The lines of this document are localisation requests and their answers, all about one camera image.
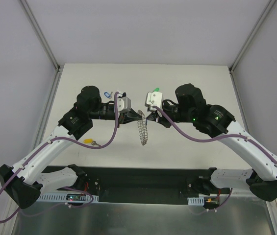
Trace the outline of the metal disc keyring holder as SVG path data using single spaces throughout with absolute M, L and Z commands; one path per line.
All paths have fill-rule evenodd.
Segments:
M 148 128 L 145 125 L 146 117 L 145 117 L 144 113 L 141 110 L 138 110 L 137 113 L 140 114 L 143 118 L 141 121 L 137 121 L 137 124 L 138 124 L 140 142 L 144 146 L 148 142 Z

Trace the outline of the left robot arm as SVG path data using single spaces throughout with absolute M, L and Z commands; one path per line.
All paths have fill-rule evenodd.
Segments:
M 93 127 L 95 119 L 113 120 L 114 127 L 118 128 L 143 118 L 131 108 L 125 93 L 116 94 L 114 101 L 103 103 L 97 87 L 82 88 L 73 108 L 42 143 L 12 166 L 0 167 L 0 183 L 20 209 L 30 207 L 42 194 L 59 188 L 85 189 L 86 174 L 75 164 L 52 173 L 42 172 L 67 147 L 79 143 L 78 140 Z

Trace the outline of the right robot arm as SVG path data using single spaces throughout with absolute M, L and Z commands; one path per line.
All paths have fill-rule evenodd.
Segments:
M 157 90 L 147 93 L 147 119 L 166 128 L 174 127 L 185 138 L 201 143 L 219 141 L 250 168 L 214 169 L 202 180 L 202 188 L 213 193 L 219 188 L 249 190 L 264 201 L 277 199 L 277 156 L 252 137 L 227 109 L 207 104 L 199 88 L 192 84 L 175 90 L 177 102 L 164 99 Z

